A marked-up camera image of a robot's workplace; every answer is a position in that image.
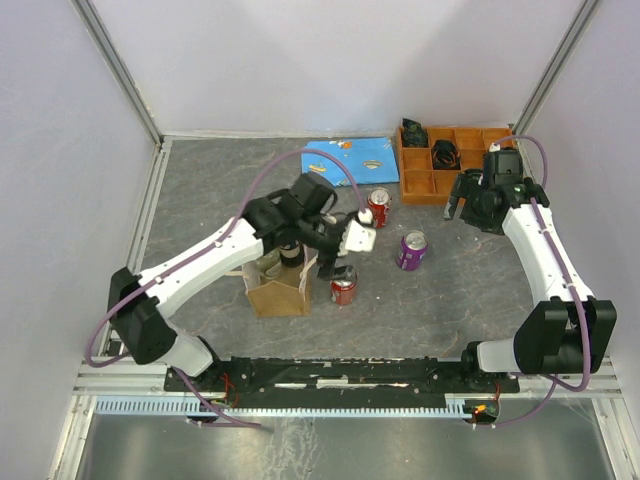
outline blue mat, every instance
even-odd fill
[[[398,166],[388,138],[355,138],[307,143],[329,153],[349,169],[358,185],[398,182]],[[311,153],[302,154],[302,173],[316,172],[336,187],[350,185],[346,175],[332,161]]]

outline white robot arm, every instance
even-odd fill
[[[591,370],[597,371],[616,322],[615,308],[608,300],[596,300],[575,271],[556,233],[544,190],[531,178],[524,177],[518,151],[490,151],[485,154],[483,170],[459,174],[445,207],[446,220],[453,218],[460,198],[465,199],[461,219],[511,240],[535,305],[514,338],[472,342],[463,353],[463,360],[482,372],[582,371],[581,326],[575,303],[578,301],[587,319]]]
[[[353,267],[335,267],[348,252],[370,252],[376,232],[371,211],[351,212],[340,220],[321,209],[335,195],[333,187],[314,173],[303,174],[291,189],[250,201],[233,230],[217,241],[235,219],[176,257],[133,275],[123,268],[111,279],[109,306],[155,279],[144,294],[111,319],[129,353],[139,364],[161,361],[191,377],[202,374],[219,359],[206,342],[176,328],[168,319],[193,295],[249,261],[293,241],[318,250],[318,276],[349,278]],[[197,256],[168,276],[167,270]]]

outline coca-cola can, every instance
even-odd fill
[[[387,224],[389,210],[391,209],[391,194],[386,188],[376,188],[367,199],[371,213],[373,213],[373,226],[382,228]]]
[[[331,300],[337,305],[349,305],[356,296],[357,278],[353,280],[332,280]]]

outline gray marbled surface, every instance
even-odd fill
[[[309,139],[174,141],[143,266],[156,265],[210,235],[236,213],[247,187],[274,156]],[[290,186],[300,173],[292,158],[276,168],[257,195]],[[223,277],[172,318],[206,338],[221,357],[236,356],[459,356],[467,342],[512,336],[532,308],[516,251],[505,237],[464,222],[444,222],[442,208],[394,203],[371,254],[350,254],[358,293],[339,307],[329,285],[312,279],[312,313],[256,318],[242,280]],[[364,193],[370,187],[363,186]],[[339,188],[340,207],[355,208],[350,187]],[[420,269],[394,263],[400,238],[421,230],[429,251]]]

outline bottle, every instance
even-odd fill
[[[256,267],[260,272],[260,276],[267,280],[275,280],[282,272],[282,262],[280,261],[280,253],[278,249],[273,249],[266,255],[256,260]]]
[[[304,263],[304,249],[297,240],[280,247],[279,250],[280,260],[285,267],[295,268]]]

